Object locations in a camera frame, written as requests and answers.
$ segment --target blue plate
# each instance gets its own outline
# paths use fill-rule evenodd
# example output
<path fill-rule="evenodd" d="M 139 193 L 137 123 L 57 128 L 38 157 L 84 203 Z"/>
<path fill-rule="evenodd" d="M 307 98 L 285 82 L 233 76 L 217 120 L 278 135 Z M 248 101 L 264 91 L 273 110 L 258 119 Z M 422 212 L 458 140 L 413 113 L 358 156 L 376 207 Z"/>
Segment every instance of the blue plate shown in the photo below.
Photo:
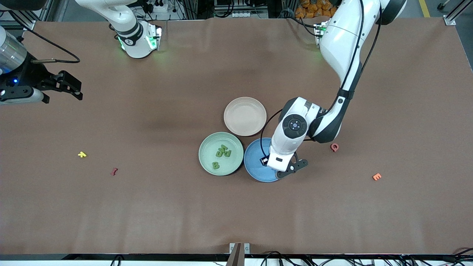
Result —
<path fill-rule="evenodd" d="M 269 154 L 269 146 L 271 144 L 271 138 L 263 138 L 263 149 L 266 155 Z M 260 139 L 253 141 L 245 151 L 243 161 L 245 162 L 245 168 L 248 174 L 254 179 L 261 182 L 274 182 L 278 180 L 276 178 L 277 170 L 270 167 L 263 166 L 260 159 L 263 158 L 263 152 L 261 151 Z"/>

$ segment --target circular button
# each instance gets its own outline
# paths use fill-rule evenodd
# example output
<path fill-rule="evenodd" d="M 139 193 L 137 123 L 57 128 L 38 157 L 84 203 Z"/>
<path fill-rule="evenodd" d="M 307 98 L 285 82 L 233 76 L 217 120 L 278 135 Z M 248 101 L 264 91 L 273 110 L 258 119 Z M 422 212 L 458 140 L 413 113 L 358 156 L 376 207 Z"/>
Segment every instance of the circular button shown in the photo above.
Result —
<path fill-rule="evenodd" d="M 289 128 L 293 131 L 299 131 L 301 122 L 298 119 L 289 121 Z"/>

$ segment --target black cable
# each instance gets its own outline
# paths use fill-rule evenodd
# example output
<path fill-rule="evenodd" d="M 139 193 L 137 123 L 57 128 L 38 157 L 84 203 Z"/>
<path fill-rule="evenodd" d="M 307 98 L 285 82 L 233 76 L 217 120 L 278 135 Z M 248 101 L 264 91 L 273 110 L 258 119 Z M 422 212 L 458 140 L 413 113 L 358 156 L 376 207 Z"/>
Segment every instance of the black cable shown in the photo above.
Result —
<path fill-rule="evenodd" d="M 407 260 L 405 258 L 402 257 L 402 255 L 399 255 L 399 258 L 401 259 L 401 262 L 404 263 L 404 266 L 413 266 L 413 265 L 410 265 Z"/>
<path fill-rule="evenodd" d="M 310 261 L 310 263 L 312 263 L 313 266 L 319 266 L 319 265 L 317 265 L 317 263 L 314 262 L 311 255 L 309 255 L 309 261 Z"/>
<path fill-rule="evenodd" d="M 308 258 L 303 258 L 302 261 L 303 261 L 305 264 L 307 264 L 307 266 L 315 266 L 315 265 L 314 265 L 314 262 L 311 261 L 311 260 L 308 259 Z"/>
<path fill-rule="evenodd" d="M 340 258 L 340 259 L 344 259 L 348 262 L 350 262 L 353 266 L 374 266 L 373 264 L 369 264 L 369 265 L 364 265 L 362 262 L 361 262 L 361 259 L 359 259 L 359 262 L 356 261 L 355 259 L 348 259 L 344 256 L 340 256 L 340 255 L 334 255 L 335 258 Z"/>
<path fill-rule="evenodd" d="M 273 115 L 269 118 L 269 120 L 266 121 L 266 123 L 264 123 L 264 126 L 263 126 L 263 128 L 261 129 L 260 146 L 261 146 L 261 151 L 263 152 L 263 155 L 264 155 L 265 158 L 266 158 L 267 156 L 266 156 L 266 153 L 265 153 L 264 150 L 263 150 L 263 132 L 264 132 L 264 129 L 265 129 L 265 127 L 268 125 L 268 123 L 271 121 L 271 119 L 272 119 L 273 117 L 275 117 L 277 114 L 279 114 L 281 111 L 282 111 L 282 109 L 279 110 L 279 111 L 277 111 L 275 114 L 273 114 Z"/>
<path fill-rule="evenodd" d="M 432 264 L 427 263 L 425 260 L 419 259 L 419 261 L 422 262 L 423 264 L 427 265 L 427 266 L 432 266 Z"/>
<path fill-rule="evenodd" d="M 334 258 L 331 258 L 331 259 L 328 259 L 328 260 L 322 262 L 320 266 L 324 266 L 325 264 L 327 264 L 329 261 L 332 261 L 332 260 L 334 260 Z"/>
<path fill-rule="evenodd" d="M 112 26 L 111 23 L 108 24 L 108 28 L 111 29 L 111 30 L 113 30 L 113 31 L 115 31 L 115 29 L 114 29 L 114 27 Z M 118 40 L 118 34 L 115 34 L 114 39 L 115 39 L 115 40 Z"/>
<path fill-rule="evenodd" d="M 309 27 L 309 28 L 316 28 L 316 26 L 314 26 L 314 25 L 305 24 L 305 23 L 300 22 L 299 20 L 297 20 L 297 19 L 295 19 L 295 18 L 293 18 L 293 17 L 285 17 L 285 18 L 290 18 L 290 19 L 296 21 L 297 23 L 299 23 L 299 24 L 301 24 L 301 25 L 303 25 L 303 26 Z"/>
<path fill-rule="evenodd" d="M 184 20 L 184 18 L 181 18 L 181 16 L 179 15 L 179 12 L 177 12 L 176 2 L 177 1 L 174 0 L 174 9 L 176 9 L 177 16 L 179 17 L 180 20 Z"/>
<path fill-rule="evenodd" d="M 252 7 L 252 8 L 258 8 L 258 7 L 266 6 L 266 4 L 259 4 L 259 5 L 250 4 L 251 0 L 245 0 L 244 2 L 245 2 L 245 5 L 247 5 L 249 7 Z"/>
<path fill-rule="evenodd" d="M 383 259 L 383 261 L 386 262 L 389 266 L 393 266 L 393 265 L 389 262 L 389 260 Z"/>
<path fill-rule="evenodd" d="M 198 15 L 199 15 L 199 14 L 197 14 L 197 12 L 195 12 L 194 10 L 188 8 L 188 7 L 185 6 L 184 4 L 182 4 L 182 6 L 183 6 L 185 9 L 189 10 L 190 12 L 192 12 L 195 16 L 198 16 Z"/>
<path fill-rule="evenodd" d="M 145 20 L 146 20 L 146 22 L 153 21 L 153 17 L 151 16 L 151 12 L 145 12 Z"/>
<path fill-rule="evenodd" d="M 177 2 L 178 2 L 177 5 L 179 6 L 179 11 L 181 11 L 182 15 L 184 16 L 184 17 L 183 17 L 183 20 L 185 20 L 185 14 L 184 14 L 184 12 L 182 11 L 182 8 L 181 8 L 181 5 L 179 4 L 179 1 L 177 1 Z"/>
<path fill-rule="evenodd" d="M 359 41 L 361 39 L 361 34 L 363 33 L 363 23 L 365 22 L 365 7 L 363 5 L 363 0 L 359 0 L 359 5 L 361 6 L 361 24 L 359 26 L 359 33 L 358 33 L 358 38 L 357 38 L 356 45 L 355 45 L 355 50 L 353 51 L 353 56 L 351 58 L 350 65 L 348 67 L 347 74 L 345 75 L 345 78 L 343 79 L 342 85 L 340 86 L 341 89 L 343 88 L 343 86 L 345 86 L 345 82 L 347 81 L 348 74 L 350 73 L 350 70 L 351 70 L 351 66 L 353 65 L 353 61 L 355 61 L 356 51 L 358 50 L 358 45 L 359 45 Z"/>
<path fill-rule="evenodd" d="M 473 248 L 468 248 L 468 249 L 466 249 L 466 250 L 464 250 L 464 251 L 462 251 L 462 252 L 459 252 L 459 253 L 454 254 L 453 256 L 456 257 L 456 256 L 458 256 L 458 255 L 464 254 L 464 253 L 469 252 L 469 251 L 472 251 L 472 250 L 473 250 Z"/>
<path fill-rule="evenodd" d="M 112 260 L 112 263 L 110 264 L 110 266 L 114 266 L 115 261 L 118 261 L 117 266 L 120 266 L 120 264 L 122 264 L 122 260 L 125 260 L 125 258 L 123 257 L 122 254 L 118 254 L 117 256 L 114 257 L 114 259 Z"/>
<path fill-rule="evenodd" d="M 361 68 L 361 72 L 359 73 L 360 76 L 363 73 L 363 70 L 366 67 L 366 63 L 368 62 L 369 57 L 371 56 L 371 53 L 373 52 L 373 49 L 375 48 L 376 45 L 376 40 L 378 39 L 379 36 L 379 31 L 381 30 L 381 18 L 383 16 L 383 10 L 381 9 L 381 5 L 379 5 L 379 24 L 378 24 L 378 30 L 376 31 L 375 39 L 373 40 L 373 44 L 371 45 L 371 49 L 369 50 L 368 56 L 365 59 L 365 63 L 363 64 L 363 67 Z"/>
<path fill-rule="evenodd" d="M 415 260 L 411 256 L 408 256 L 408 257 L 411 258 L 412 266 L 418 266 L 417 262 L 415 262 Z"/>
<path fill-rule="evenodd" d="M 317 34 L 314 34 L 312 32 L 310 32 L 310 30 L 307 28 L 306 24 L 304 23 L 304 21 L 302 20 L 302 18 L 300 18 L 300 22 L 301 22 L 301 25 L 304 26 L 304 29 L 306 29 L 306 31 L 312 35 L 312 36 L 315 36 L 315 37 L 322 37 L 322 35 L 317 35 Z"/>
<path fill-rule="evenodd" d="M 397 258 L 395 256 L 392 256 L 392 255 L 388 255 L 388 257 L 393 257 L 393 261 L 398 265 L 398 266 L 402 266 L 399 262 L 397 262 Z"/>
<path fill-rule="evenodd" d="M 230 16 L 232 13 L 233 13 L 233 8 L 235 7 L 235 2 L 234 0 L 231 0 L 232 2 L 230 4 L 228 4 L 228 9 L 227 11 L 223 14 L 223 16 L 220 16 L 220 15 L 217 15 L 215 14 L 216 17 L 218 18 L 226 18 L 228 16 Z"/>
<path fill-rule="evenodd" d="M 153 20 L 153 18 L 151 17 L 151 14 L 145 11 L 145 10 L 148 10 L 147 5 L 148 4 L 146 2 L 143 2 L 143 4 L 141 4 L 141 8 L 143 9 L 143 12 L 145 13 L 145 16 L 143 18 L 146 20 L 146 15 L 148 15 L 149 18 Z"/>
<path fill-rule="evenodd" d="M 75 54 L 69 52 L 68 50 L 66 50 L 65 48 L 63 48 L 62 46 L 58 45 L 58 44 L 55 44 L 53 43 L 52 41 L 46 39 L 45 37 L 41 36 L 40 34 L 36 33 L 35 31 L 33 31 L 32 29 L 28 28 L 25 24 L 23 24 L 23 22 L 20 21 L 20 19 L 18 18 L 18 16 L 16 16 L 15 13 L 13 12 L 10 12 L 10 15 L 23 27 L 25 28 L 27 31 L 31 32 L 32 34 L 38 36 L 40 39 L 48 42 L 49 44 L 52 44 L 54 46 L 56 46 L 57 48 L 63 50 L 64 52 L 68 53 L 69 55 L 71 55 L 72 57 L 74 57 L 76 60 L 75 61 L 72 61 L 72 60 L 60 60 L 60 59 L 54 59 L 54 63 L 71 63 L 71 64 L 74 64 L 74 63 L 79 63 L 80 62 L 80 58 L 78 58 Z"/>
<path fill-rule="evenodd" d="M 271 256 L 272 254 L 278 254 L 281 258 L 285 259 L 286 261 L 288 261 L 289 263 L 291 263 L 293 266 L 302 266 L 302 265 L 299 265 L 297 263 L 294 263 L 290 258 L 288 258 L 286 255 L 284 254 L 281 254 L 279 251 L 271 251 L 268 255 L 266 255 L 266 257 L 264 257 L 263 261 L 261 262 L 261 266 L 263 266 L 263 263 L 266 262 L 265 265 L 268 265 L 268 258 L 269 256 Z"/>

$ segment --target table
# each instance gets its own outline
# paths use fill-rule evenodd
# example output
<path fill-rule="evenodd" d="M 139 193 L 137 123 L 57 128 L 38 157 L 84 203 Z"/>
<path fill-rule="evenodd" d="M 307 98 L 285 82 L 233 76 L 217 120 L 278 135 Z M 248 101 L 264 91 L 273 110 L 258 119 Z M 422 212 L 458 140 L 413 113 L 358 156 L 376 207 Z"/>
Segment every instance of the table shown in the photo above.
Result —
<path fill-rule="evenodd" d="M 223 110 L 237 97 L 258 99 L 268 116 L 297 96 L 328 108 L 339 80 L 312 36 L 282 19 L 157 24 L 161 50 L 136 60 L 107 23 L 38 22 L 81 58 L 47 67 L 81 80 L 84 100 L 49 92 L 48 105 L 1 107 L 1 253 L 221 253 L 238 241 L 254 253 L 300 254 L 473 246 L 473 74 L 454 27 L 441 18 L 382 27 L 340 149 L 305 142 L 298 154 L 309 166 L 265 184 L 244 168 L 212 176 L 197 150 L 227 131 Z M 37 58 L 67 57 L 31 34 L 24 43 Z"/>

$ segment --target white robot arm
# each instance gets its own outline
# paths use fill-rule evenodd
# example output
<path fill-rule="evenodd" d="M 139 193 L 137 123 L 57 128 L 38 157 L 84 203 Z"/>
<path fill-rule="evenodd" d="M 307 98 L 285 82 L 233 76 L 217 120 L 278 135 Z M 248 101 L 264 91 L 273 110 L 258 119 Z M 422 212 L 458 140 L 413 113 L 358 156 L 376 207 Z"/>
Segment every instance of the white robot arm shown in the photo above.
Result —
<path fill-rule="evenodd" d="M 376 21 L 382 25 L 391 23 L 405 4 L 406 0 L 341 2 L 326 28 L 321 30 L 320 40 L 322 56 L 340 78 L 337 97 L 328 110 L 301 97 L 286 103 L 271 138 L 269 157 L 262 159 L 267 166 L 279 171 L 278 178 L 298 170 L 297 161 L 295 165 L 291 159 L 306 135 L 319 143 L 331 142 L 337 137 L 361 74 L 359 53 L 368 33 Z"/>
<path fill-rule="evenodd" d="M 143 58 L 159 48 L 161 28 L 146 21 L 138 21 L 126 5 L 137 0 L 76 0 L 76 2 L 97 12 L 110 22 L 122 49 L 133 58 Z"/>

